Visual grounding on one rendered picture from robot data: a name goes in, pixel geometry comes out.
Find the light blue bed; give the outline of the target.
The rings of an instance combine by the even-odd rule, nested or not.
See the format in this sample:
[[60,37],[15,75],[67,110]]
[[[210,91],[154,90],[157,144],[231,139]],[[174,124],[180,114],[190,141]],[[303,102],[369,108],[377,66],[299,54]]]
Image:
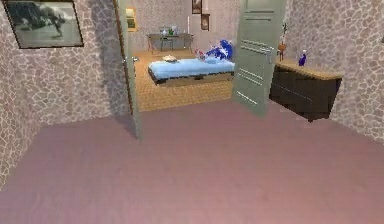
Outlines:
[[172,79],[198,77],[224,73],[233,74],[235,63],[225,59],[208,57],[204,61],[197,58],[179,59],[174,62],[154,61],[148,65],[148,74],[156,85]]

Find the yellow framed picture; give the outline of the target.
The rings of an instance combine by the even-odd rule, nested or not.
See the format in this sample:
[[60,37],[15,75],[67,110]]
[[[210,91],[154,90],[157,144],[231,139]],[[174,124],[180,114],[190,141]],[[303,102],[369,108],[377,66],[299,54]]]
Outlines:
[[137,31],[136,11],[134,8],[129,7],[126,9],[126,20],[128,24],[128,31],[136,32]]

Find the grey-green room door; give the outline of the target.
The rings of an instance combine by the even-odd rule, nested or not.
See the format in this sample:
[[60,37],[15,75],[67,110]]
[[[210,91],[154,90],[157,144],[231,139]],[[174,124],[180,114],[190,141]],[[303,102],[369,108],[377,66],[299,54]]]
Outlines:
[[267,112],[286,0],[241,0],[232,99],[257,116]]
[[132,51],[129,49],[130,38],[126,21],[126,1],[113,0],[118,28],[122,64],[127,84],[129,112],[132,120],[133,133],[136,139],[141,139],[141,125],[138,102],[136,99],[135,67]]

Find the grey desk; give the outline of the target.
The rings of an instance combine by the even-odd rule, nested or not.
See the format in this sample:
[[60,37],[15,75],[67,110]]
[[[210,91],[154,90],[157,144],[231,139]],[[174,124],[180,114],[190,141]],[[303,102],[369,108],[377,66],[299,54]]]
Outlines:
[[159,51],[162,52],[165,45],[169,45],[171,50],[188,49],[192,50],[193,34],[179,33],[175,35],[147,34],[148,50],[153,53],[155,46],[159,43]]

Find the blue patterned pillow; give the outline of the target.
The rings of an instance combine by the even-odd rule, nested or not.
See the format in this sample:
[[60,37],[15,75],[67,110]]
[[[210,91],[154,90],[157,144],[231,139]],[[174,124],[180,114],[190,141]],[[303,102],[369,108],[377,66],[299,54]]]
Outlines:
[[206,52],[207,56],[214,56],[220,60],[230,60],[233,55],[233,45],[228,40],[220,40],[218,46],[213,46]]

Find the black framed grey picture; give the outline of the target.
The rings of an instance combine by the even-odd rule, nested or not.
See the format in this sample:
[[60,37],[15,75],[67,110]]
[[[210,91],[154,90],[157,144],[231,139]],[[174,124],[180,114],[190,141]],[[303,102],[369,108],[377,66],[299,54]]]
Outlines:
[[83,47],[74,0],[0,0],[20,49]]

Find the dark brown sideboard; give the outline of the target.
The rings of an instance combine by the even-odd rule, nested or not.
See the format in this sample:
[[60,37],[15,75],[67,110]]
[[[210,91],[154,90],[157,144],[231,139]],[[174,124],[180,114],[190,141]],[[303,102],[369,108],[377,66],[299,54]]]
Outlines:
[[342,78],[293,61],[276,61],[269,97],[309,122],[328,119]]

